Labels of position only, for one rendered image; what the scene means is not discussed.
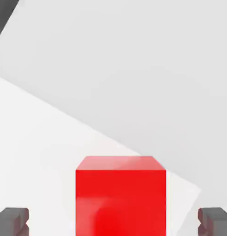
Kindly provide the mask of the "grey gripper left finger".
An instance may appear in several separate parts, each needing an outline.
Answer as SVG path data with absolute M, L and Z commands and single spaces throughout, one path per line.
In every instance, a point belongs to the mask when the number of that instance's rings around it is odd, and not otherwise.
M 29 236 L 28 208 L 6 207 L 0 212 L 0 236 Z

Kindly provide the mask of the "small red cube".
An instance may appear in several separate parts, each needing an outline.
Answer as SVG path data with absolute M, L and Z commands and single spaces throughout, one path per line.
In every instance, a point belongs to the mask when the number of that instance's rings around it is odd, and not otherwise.
M 87 156 L 76 168 L 76 236 L 166 236 L 167 171 L 151 156 Z

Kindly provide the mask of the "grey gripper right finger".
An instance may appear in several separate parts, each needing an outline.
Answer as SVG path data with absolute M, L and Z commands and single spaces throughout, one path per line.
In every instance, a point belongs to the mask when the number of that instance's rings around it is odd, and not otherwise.
M 198 220 L 198 236 L 227 236 L 227 212 L 222 208 L 199 208 Z

